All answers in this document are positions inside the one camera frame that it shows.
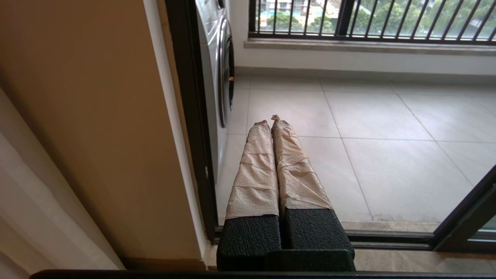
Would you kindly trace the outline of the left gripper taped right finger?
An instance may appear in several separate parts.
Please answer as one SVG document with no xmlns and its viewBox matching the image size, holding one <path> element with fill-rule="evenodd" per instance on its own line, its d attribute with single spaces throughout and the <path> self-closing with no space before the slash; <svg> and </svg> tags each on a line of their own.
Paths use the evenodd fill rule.
<svg viewBox="0 0 496 279">
<path fill-rule="evenodd" d="M 272 119 L 284 246 L 298 250 L 353 251 L 293 127 L 277 115 Z"/>
</svg>

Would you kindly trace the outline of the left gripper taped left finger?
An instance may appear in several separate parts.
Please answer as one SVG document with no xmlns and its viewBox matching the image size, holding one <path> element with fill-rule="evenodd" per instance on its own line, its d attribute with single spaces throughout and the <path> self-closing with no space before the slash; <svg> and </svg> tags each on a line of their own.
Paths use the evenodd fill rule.
<svg viewBox="0 0 496 279">
<path fill-rule="evenodd" d="M 263 271 L 266 256 L 281 249 L 273 140 L 263 120 L 251 127 L 246 138 L 217 247 L 217 269 Z"/>
</svg>

